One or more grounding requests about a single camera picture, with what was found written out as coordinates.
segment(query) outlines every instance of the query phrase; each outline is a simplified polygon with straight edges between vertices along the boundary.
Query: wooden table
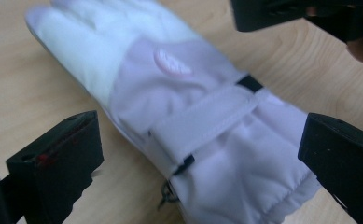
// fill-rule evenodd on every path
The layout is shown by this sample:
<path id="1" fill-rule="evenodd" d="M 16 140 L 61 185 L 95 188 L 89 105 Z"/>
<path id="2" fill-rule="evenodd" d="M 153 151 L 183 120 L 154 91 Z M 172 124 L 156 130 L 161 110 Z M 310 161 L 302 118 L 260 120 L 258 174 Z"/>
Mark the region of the wooden table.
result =
<path id="1" fill-rule="evenodd" d="M 174 204 L 157 212 L 164 179 L 155 167 L 30 35 L 23 14 L 28 7 L 46 3 L 0 0 L 0 177 L 7 175 L 7 158 L 55 124 L 97 110 L 105 162 L 65 223 L 183 223 Z M 239 33 L 228 1 L 162 3 L 283 99 L 363 130 L 363 64 L 343 43 L 303 20 Z M 285 223 L 355 222 L 321 189 Z"/>

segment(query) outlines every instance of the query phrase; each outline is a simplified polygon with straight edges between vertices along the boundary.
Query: padded fabric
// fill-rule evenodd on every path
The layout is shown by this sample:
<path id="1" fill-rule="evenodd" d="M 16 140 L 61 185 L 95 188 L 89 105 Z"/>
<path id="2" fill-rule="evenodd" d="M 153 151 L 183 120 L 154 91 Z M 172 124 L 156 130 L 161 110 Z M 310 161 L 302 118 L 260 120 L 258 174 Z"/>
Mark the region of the padded fabric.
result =
<path id="1" fill-rule="evenodd" d="M 236 85 L 246 72 L 155 1 L 56 0 L 26 21 L 170 180 L 187 223 L 281 223 L 320 187 L 297 158 L 306 114 Z"/>

